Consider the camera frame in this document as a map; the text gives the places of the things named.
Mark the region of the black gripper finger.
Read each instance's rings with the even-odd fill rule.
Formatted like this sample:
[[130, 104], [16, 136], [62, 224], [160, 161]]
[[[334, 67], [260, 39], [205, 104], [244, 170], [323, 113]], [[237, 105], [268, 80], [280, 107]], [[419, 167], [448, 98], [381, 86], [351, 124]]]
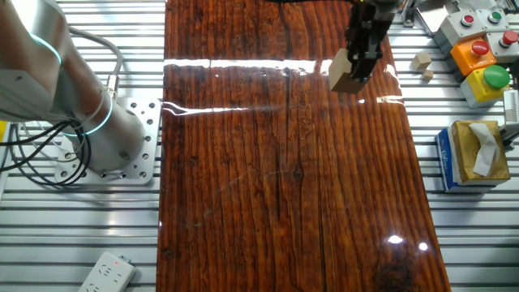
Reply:
[[356, 45], [357, 57], [354, 62], [353, 77], [356, 81], [368, 81], [378, 60], [383, 57], [380, 41], [368, 38]]
[[346, 48], [347, 48], [347, 58], [349, 61], [355, 61], [358, 59], [358, 43], [357, 37], [355, 34], [347, 34], [345, 36], [346, 39]]

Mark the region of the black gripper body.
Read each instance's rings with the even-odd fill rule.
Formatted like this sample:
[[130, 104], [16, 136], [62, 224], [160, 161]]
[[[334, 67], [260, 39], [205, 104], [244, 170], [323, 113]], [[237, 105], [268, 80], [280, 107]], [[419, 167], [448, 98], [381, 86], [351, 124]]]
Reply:
[[383, 0], [350, 1], [350, 21], [346, 30], [346, 40], [355, 41], [361, 37], [374, 37], [382, 41], [392, 22], [392, 2]]

